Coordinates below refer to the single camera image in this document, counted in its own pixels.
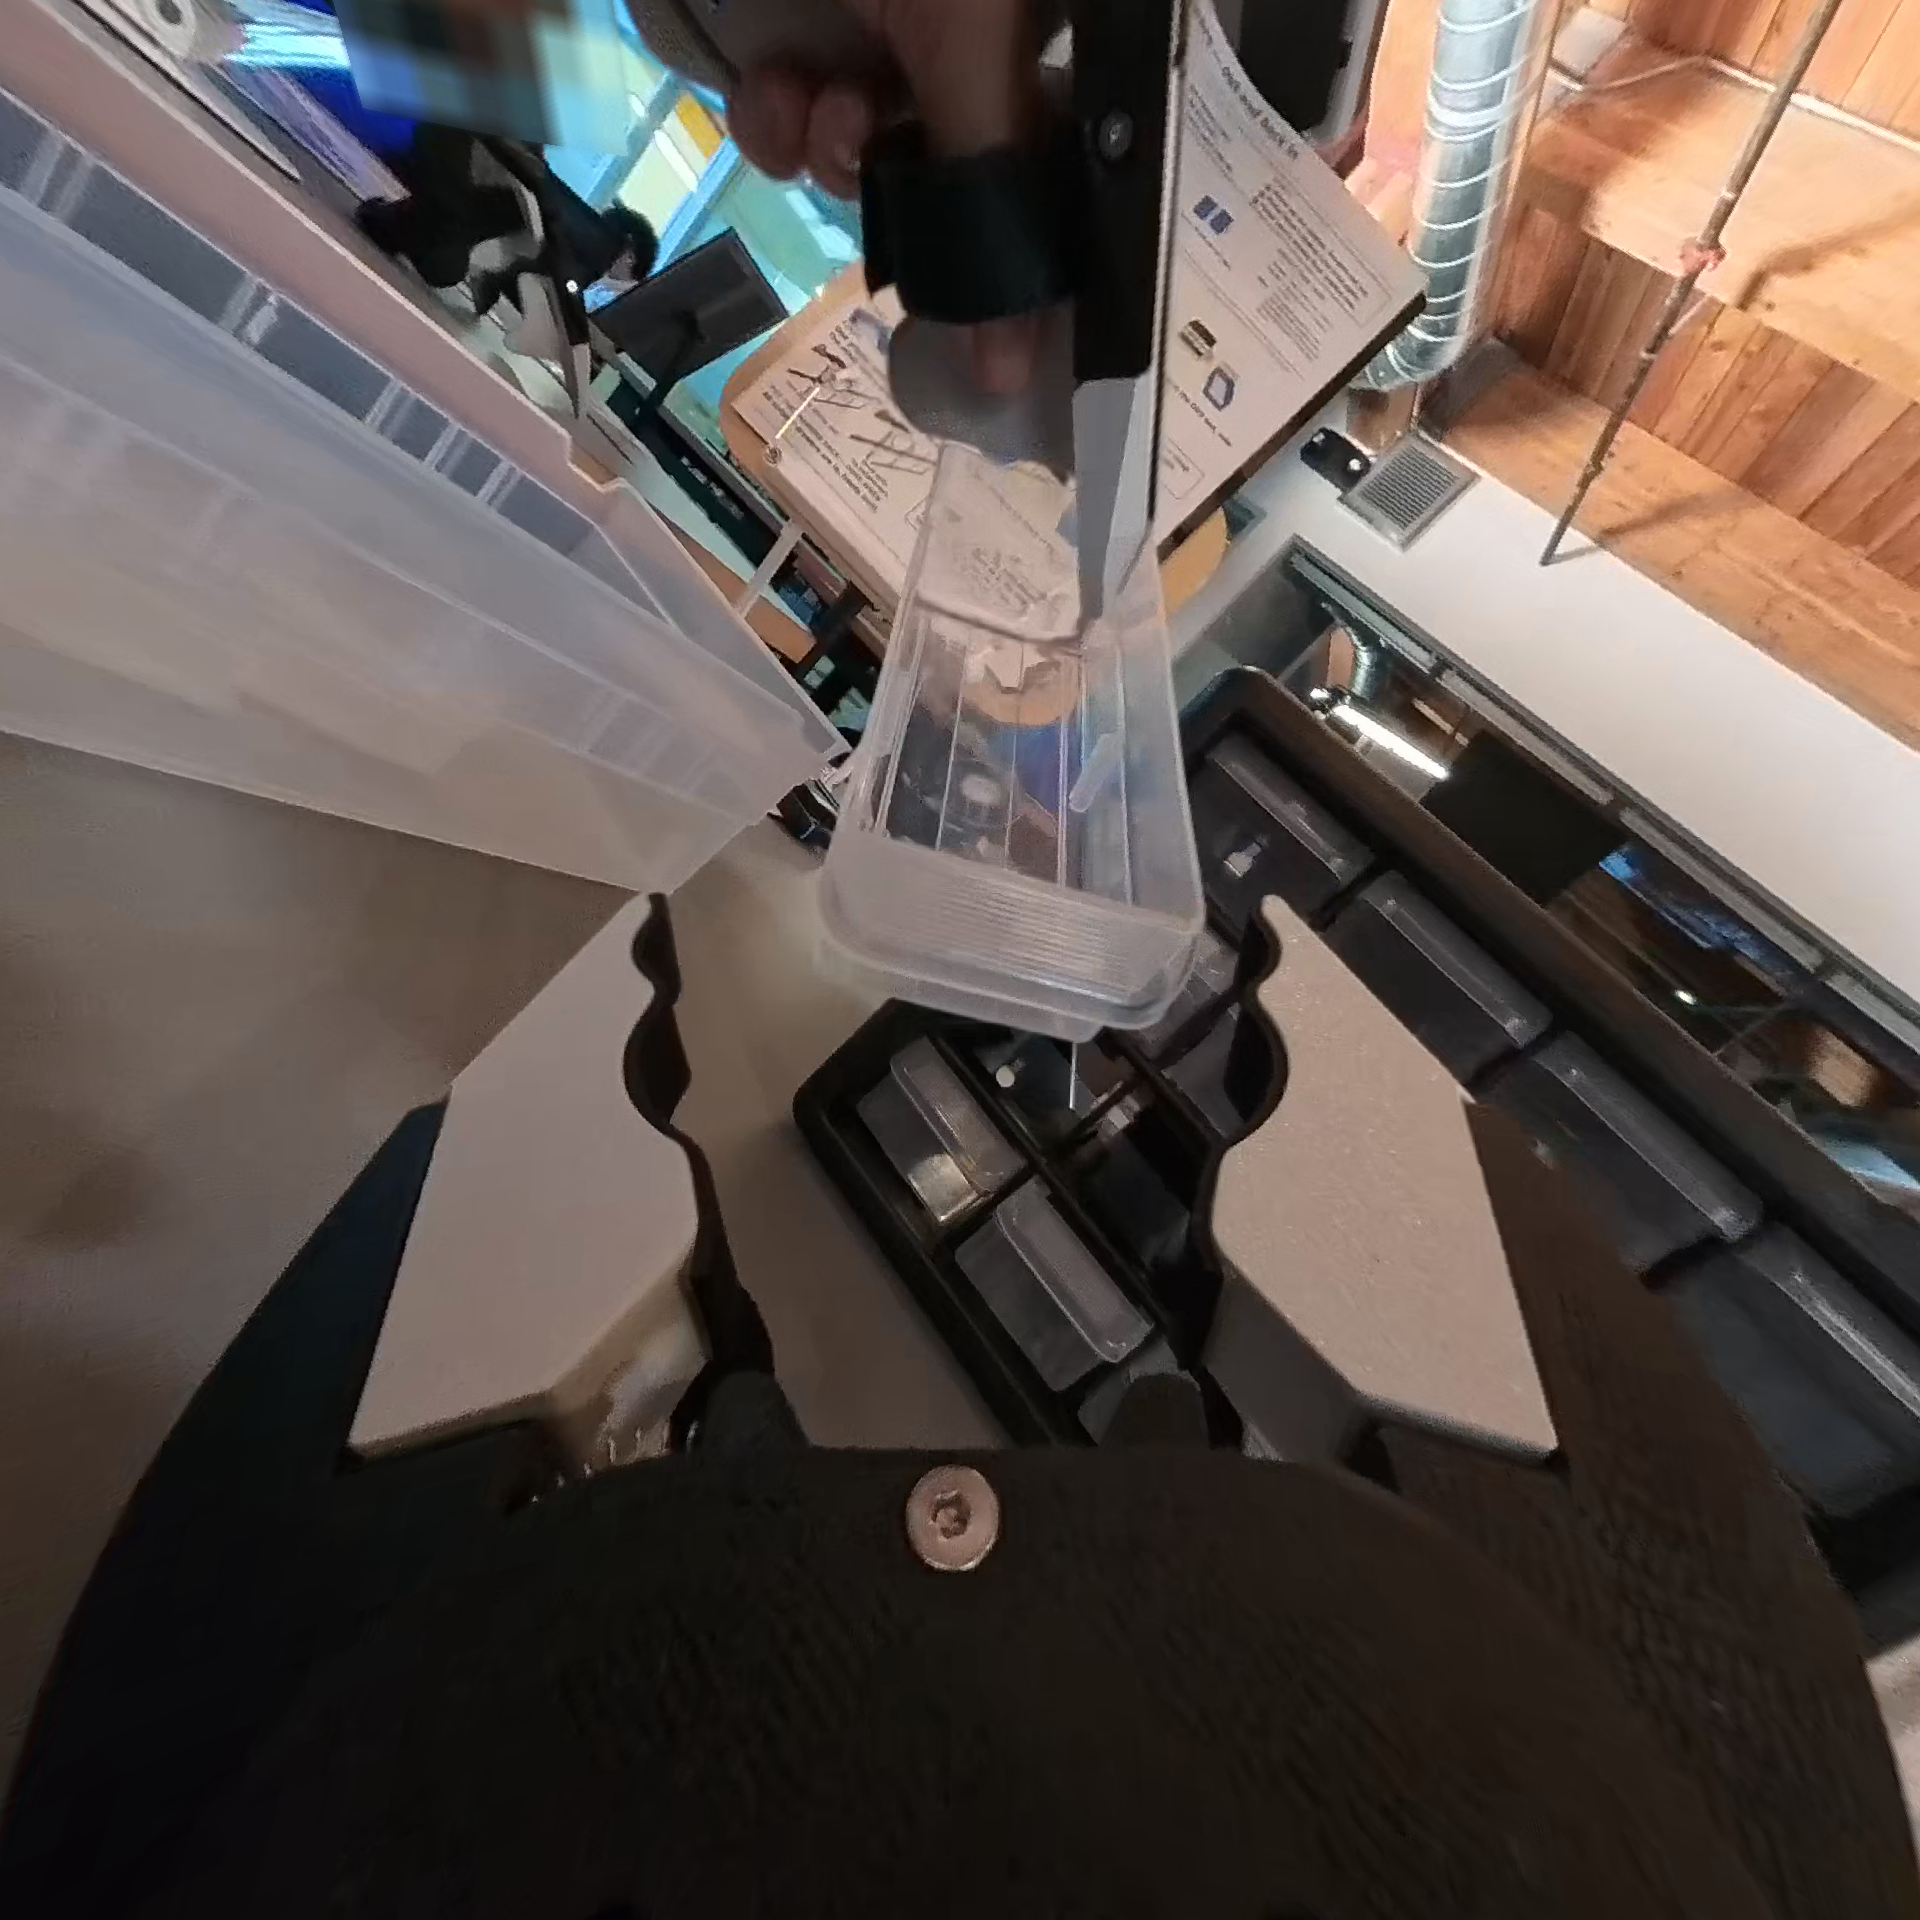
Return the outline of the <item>clear plastic storage bin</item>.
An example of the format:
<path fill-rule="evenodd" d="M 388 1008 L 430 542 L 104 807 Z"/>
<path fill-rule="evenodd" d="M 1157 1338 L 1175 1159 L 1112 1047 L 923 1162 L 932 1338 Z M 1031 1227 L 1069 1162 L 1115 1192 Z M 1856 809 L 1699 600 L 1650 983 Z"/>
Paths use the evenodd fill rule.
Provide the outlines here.
<path fill-rule="evenodd" d="M 630 891 L 842 737 L 602 515 L 5 95 L 5 731 Z"/>

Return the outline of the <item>black drawer cabinet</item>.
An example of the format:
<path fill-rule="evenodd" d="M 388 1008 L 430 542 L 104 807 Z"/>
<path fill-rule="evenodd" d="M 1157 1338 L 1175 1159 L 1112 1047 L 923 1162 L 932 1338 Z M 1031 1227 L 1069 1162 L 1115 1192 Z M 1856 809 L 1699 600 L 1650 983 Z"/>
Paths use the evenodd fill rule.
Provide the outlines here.
<path fill-rule="evenodd" d="M 1485 1389 L 1359 1384 L 1310 1312 L 1437 1367 L 1467 1206 L 1416 1125 L 1500 1113 L 1668 1303 L 1879 1642 L 1914 1633 L 1916 1221 L 1656 1013 L 1484 853 L 1240 667 L 1183 718 L 1206 913 L 1165 1015 L 1090 1042 L 885 1003 L 796 1120 L 1021 1445 L 1090 1446 L 1122 1384 L 1216 1429 L 1389 1424 L 1544 1456 Z M 1470 1398 L 1470 1409 L 1454 1401 Z"/>

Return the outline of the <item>silver ventilation duct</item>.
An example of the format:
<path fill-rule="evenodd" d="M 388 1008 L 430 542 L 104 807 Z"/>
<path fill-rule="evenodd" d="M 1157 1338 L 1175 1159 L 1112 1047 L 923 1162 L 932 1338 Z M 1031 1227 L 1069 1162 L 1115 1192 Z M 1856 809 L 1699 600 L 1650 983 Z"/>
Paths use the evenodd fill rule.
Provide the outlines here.
<path fill-rule="evenodd" d="M 1556 14 L 1551 2 L 1437 7 L 1406 239 L 1424 309 L 1365 369 L 1378 392 L 1448 373 L 1487 321 Z"/>

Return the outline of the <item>small clear plastic drawer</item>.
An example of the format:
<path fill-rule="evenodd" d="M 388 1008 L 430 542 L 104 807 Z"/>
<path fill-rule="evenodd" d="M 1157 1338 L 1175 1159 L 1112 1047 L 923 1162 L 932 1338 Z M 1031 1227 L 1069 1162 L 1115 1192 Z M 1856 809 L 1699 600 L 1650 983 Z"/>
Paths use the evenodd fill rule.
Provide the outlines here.
<path fill-rule="evenodd" d="M 1204 920 L 1160 569 L 1084 617 L 1074 507 L 941 445 L 821 875 L 888 995 L 1056 1040 L 1157 1021 Z"/>

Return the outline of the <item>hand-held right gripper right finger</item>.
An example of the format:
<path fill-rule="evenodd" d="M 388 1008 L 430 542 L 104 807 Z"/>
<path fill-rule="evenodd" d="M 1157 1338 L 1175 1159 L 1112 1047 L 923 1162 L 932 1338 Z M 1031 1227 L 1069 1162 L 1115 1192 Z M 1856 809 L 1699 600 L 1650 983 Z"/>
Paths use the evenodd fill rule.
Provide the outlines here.
<path fill-rule="evenodd" d="M 1470 1099 L 1278 898 L 1244 1021 L 1271 1110 L 1219 1162 L 1203 1363 L 1255 1456 L 1334 1462 L 1380 1424 L 1524 1462 L 1556 1450 Z"/>

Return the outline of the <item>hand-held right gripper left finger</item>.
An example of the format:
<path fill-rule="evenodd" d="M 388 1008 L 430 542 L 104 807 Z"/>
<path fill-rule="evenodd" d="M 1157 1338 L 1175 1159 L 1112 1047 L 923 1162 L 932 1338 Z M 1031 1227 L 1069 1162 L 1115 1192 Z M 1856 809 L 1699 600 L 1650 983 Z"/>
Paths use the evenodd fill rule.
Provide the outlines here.
<path fill-rule="evenodd" d="M 556 1456 L 659 1456 L 708 1358 L 688 1151 L 630 1102 L 655 986 L 626 902 L 462 1069 L 347 1445 L 398 1456 L 517 1424 Z"/>

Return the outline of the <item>white wall vent grille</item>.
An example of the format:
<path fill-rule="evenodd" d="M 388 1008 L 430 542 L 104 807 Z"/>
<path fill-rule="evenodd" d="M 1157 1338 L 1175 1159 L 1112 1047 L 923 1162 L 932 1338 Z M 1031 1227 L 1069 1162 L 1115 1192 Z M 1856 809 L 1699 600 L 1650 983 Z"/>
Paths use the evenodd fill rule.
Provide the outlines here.
<path fill-rule="evenodd" d="M 1432 526 L 1482 479 L 1427 431 L 1408 430 L 1386 443 L 1367 470 L 1340 498 L 1340 507 L 1399 553 L 1422 542 Z"/>

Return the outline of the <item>idle hand-held gripper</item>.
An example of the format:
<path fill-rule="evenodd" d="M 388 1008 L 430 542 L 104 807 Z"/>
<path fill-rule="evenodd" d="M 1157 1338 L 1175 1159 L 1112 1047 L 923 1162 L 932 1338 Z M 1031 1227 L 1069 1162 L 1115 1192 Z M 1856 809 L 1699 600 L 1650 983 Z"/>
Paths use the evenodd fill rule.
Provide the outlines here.
<path fill-rule="evenodd" d="M 528 238 L 531 250 L 506 274 L 520 314 L 547 323 L 549 360 L 560 373 L 572 415 L 583 417 L 592 387 L 583 261 L 547 159 L 506 134 L 418 122 L 400 159 L 400 187 L 398 198 L 362 200 L 355 221 L 381 253 L 410 262 L 431 288 L 463 281 L 479 246 L 517 233 Z"/>

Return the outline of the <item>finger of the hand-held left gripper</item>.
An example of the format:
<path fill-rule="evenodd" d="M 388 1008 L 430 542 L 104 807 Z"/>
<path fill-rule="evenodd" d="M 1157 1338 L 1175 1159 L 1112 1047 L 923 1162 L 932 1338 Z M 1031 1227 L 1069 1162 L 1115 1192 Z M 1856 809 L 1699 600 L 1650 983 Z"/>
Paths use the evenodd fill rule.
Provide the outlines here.
<path fill-rule="evenodd" d="M 1079 617 L 1107 617 L 1132 582 L 1154 521 L 1157 374 L 1098 376 L 1072 392 Z"/>

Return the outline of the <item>black hanging panel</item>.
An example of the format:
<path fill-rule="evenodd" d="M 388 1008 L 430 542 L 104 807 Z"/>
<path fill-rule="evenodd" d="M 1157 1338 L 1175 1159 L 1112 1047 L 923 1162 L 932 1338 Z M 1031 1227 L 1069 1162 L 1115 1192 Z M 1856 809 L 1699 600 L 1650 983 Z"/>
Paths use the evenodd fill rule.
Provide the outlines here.
<path fill-rule="evenodd" d="M 1422 807 L 1536 905 L 1556 901 L 1627 841 L 1604 802 L 1496 731 L 1474 733 Z"/>

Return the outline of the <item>person's left hand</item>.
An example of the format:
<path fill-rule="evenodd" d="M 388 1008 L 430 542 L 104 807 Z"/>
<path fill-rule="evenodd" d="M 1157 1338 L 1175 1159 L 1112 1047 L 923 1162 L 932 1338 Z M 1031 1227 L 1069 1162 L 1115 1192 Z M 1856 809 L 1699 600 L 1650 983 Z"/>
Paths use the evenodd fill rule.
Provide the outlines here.
<path fill-rule="evenodd" d="M 830 64 L 787 39 L 776 55 L 741 66 L 725 120 L 754 168 L 853 200 L 868 145 L 891 122 L 919 122 L 928 151 L 947 159 L 1031 138 L 1042 118 L 1039 57 L 1063 24 L 1061 5 L 861 2 L 845 10 L 868 42 L 855 62 Z"/>

